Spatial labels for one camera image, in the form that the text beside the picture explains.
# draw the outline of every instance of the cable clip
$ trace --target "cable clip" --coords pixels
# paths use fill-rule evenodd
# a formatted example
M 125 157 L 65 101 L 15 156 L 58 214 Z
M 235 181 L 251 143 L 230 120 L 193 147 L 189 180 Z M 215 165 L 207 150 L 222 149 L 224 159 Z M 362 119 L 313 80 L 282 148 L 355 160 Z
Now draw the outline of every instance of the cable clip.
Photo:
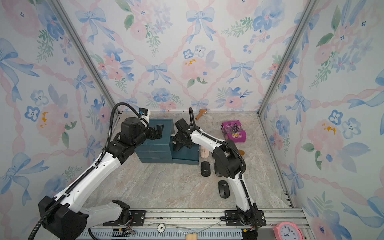
M 64 193 L 62 193 L 62 195 L 69 197 L 69 195 L 71 195 L 71 194 L 64 192 Z

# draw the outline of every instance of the pink clock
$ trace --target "pink clock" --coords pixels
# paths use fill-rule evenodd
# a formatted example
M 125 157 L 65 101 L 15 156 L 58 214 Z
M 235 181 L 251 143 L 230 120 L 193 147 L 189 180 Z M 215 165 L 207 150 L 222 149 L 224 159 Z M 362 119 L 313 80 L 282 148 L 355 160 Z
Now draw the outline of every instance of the pink clock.
M 300 229 L 291 222 L 279 223 L 273 230 L 277 240 L 304 240 Z

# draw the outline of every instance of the pink snack box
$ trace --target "pink snack box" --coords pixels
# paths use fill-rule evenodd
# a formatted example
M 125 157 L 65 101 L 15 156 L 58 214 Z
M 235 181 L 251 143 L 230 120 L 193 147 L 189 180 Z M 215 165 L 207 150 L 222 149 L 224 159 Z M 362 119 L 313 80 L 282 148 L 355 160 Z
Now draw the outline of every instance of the pink snack box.
M 247 134 L 243 130 L 239 120 L 224 122 L 221 131 L 225 140 L 231 139 L 233 142 L 245 142 Z

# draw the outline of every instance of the mounting plate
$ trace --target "mounting plate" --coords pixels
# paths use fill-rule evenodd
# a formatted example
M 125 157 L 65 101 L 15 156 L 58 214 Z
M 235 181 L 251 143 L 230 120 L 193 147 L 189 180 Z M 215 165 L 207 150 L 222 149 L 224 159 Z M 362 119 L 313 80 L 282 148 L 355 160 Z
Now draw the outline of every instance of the mounting plate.
M 229 217 L 231 219 L 239 219 L 237 210 L 225 210 L 224 214 L 226 217 Z M 265 216 L 263 211 L 258 210 L 256 212 L 256 219 L 261 223 L 263 227 L 266 226 L 266 221 L 265 221 Z M 245 227 L 240 221 L 225 221 L 225 224 L 227 227 Z
M 142 227 L 144 225 L 145 220 L 145 210 L 129 210 L 132 214 L 132 222 L 131 227 Z M 103 223 L 105 227 L 122 227 L 118 225 L 116 222 L 105 222 Z

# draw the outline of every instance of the wooden roller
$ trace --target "wooden roller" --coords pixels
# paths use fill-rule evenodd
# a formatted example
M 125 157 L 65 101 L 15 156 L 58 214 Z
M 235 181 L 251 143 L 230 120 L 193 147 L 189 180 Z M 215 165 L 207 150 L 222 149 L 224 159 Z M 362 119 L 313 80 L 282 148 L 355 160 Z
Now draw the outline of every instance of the wooden roller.
M 206 113 L 206 112 L 207 112 L 206 109 L 200 109 L 200 113 L 195 117 L 195 119 L 198 120 L 203 115 L 203 113 Z

